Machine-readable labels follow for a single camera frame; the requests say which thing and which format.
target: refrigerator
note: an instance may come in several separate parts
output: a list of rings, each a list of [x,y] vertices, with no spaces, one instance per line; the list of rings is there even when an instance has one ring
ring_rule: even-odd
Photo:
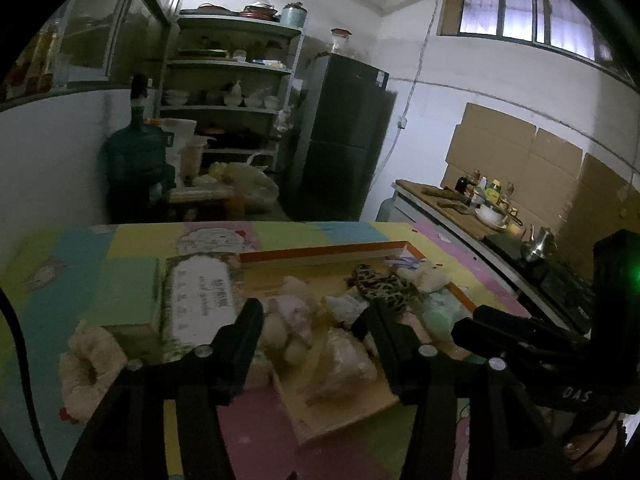
[[[360,219],[393,105],[387,82],[388,73],[339,54],[311,63],[286,179],[291,219]]]

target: wooden countertop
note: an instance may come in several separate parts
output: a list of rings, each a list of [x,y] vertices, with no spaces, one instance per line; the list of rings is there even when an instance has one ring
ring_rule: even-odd
[[[428,186],[427,184],[417,184],[408,180],[396,180],[396,184],[402,189],[408,191],[416,198],[424,202],[429,207],[435,209],[438,213],[451,220],[455,225],[462,229],[469,236],[475,240],[482,240],[485,236],[496,233],[495,230],[484,225],[476,218],[475,214],[463,215],[455,209],[443,208],[438,205],[438,202],[447,203],[459,203],[457,200],[450,200],[439,196],[434,196],[433,193],[442,192],[439,187]]]

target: large plastic bottle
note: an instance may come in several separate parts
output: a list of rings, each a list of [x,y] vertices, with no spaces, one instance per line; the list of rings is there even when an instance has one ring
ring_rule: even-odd
[[[136,74],[131,83],[131,122],[104,145],[108,206],[113,223],[162,221],[161,205],[175,187],[165,149],[173,134],[143,123],[148,78]]]

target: kettle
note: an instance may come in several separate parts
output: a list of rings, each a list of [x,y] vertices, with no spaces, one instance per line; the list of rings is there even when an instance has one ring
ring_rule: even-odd
[[[554,232],[551,227],[541,227],[538,236],[534,236],[535,227],[531,224],[531,235],[527,243],[520,248],[520,254],[528,264],[544,260],[554,250],[558,249],[554,242]]]

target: screw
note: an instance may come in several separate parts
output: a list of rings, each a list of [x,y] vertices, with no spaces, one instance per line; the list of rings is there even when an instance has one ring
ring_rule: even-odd
[[[200,345],[200,346],[196,346],[196,349],[194,352],[198,357],[205,358],[213,354],[213,348],[211,348],[211,346],[209,345]]]
[[[501,372],[502,370],[504,370],[507,367],[507,363],[505,363],[499,357],[492,357],[491,359],[489,359],[489,366],[491,368],[493,368],[494,370],[497,370],[498,372]]]
[[[422,357],[434,357],[438,354],[438,349],[432,345],[420,345],[420,348],[418,348],[418,353]]]
[[[140,368],[142,368],[143,364],[144,363],[141,359],[132,359],[127,363],[127,370],[130,370],[131,372],[137,372],[138,370],[140,370]]]

